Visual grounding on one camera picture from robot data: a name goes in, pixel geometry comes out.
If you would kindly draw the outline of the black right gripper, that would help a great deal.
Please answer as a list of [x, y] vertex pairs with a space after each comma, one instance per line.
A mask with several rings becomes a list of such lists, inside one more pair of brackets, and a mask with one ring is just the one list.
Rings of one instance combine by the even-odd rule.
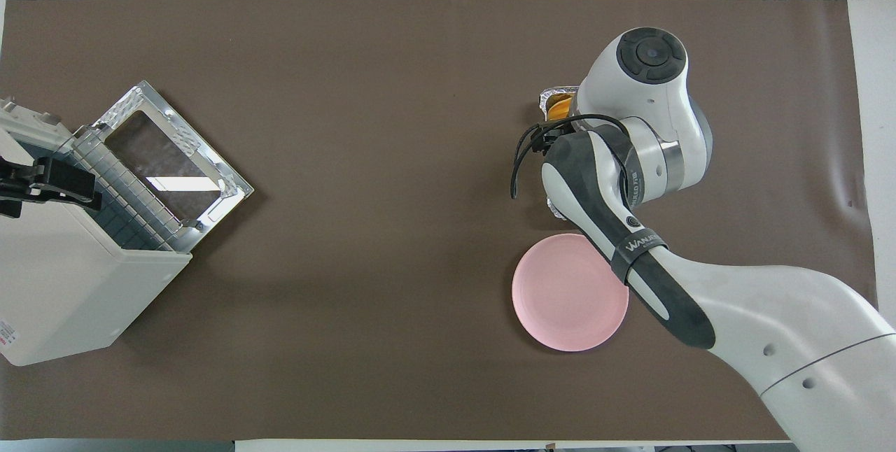
[[561, 134], [561, 126], [537, 126], [531, 134], [531, 152], [544, 155]]

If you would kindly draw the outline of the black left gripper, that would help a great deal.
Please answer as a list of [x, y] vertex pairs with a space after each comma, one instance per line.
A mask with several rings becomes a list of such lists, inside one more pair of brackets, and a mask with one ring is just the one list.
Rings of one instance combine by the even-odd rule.
[[19, 219], [23, 204], [46, 202], [77, 204], [99, 212], [103, 197], [97, 185], [92, 172], [59, 159], [40, 157], [26, 164], [1, 157], [1, 215]]

